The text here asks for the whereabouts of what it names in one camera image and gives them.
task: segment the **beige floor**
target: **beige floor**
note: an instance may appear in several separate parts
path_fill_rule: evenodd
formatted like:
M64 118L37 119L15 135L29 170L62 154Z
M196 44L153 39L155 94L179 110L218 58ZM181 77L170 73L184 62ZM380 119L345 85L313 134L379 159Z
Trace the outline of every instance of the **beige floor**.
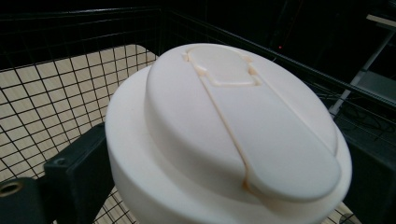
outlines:
M129 45L0 72L0 181L42 176L46 160L104 121L122 81L155 59ZM322 223L338 223L345 213L341 203ZM113 189L95 223L134 221Z

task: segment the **metal grid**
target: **metal grid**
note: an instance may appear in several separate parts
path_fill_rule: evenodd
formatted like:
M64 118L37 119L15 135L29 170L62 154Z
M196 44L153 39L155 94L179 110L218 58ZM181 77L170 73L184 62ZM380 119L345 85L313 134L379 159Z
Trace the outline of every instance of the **metal grid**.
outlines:
M46 160L104 121L109 99L123 80L152 64L156 55L199 42L260 54L303 80L327 106L344 89L352 90L334 115L341 130L365 134L371 144L389 150L396 148L392 103L174 11L150 7L13 15L2 17L0 25L4 27L0 34L0 181L42 176ZM352 218L341 203L323 223L351 223ZM114 189L95 223L136 220Z

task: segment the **white plastic lid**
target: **white plastic lid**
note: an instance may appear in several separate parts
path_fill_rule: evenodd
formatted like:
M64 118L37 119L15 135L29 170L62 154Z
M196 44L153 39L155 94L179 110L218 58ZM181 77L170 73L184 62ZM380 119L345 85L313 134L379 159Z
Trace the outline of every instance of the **white plastic lid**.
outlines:
M183 223L243 217L306 224L325 218L347 193L344 138L319 98L280 66L241 49L201 44L166 52L139 76L139 86L128 79L117 90L106 116L123 198L142 197L143 205L164 210L161 218ZM132 212L141 210L133 199L124 201ZM200 214L208 208L216 215ZM141 213L155 221L150 211Z

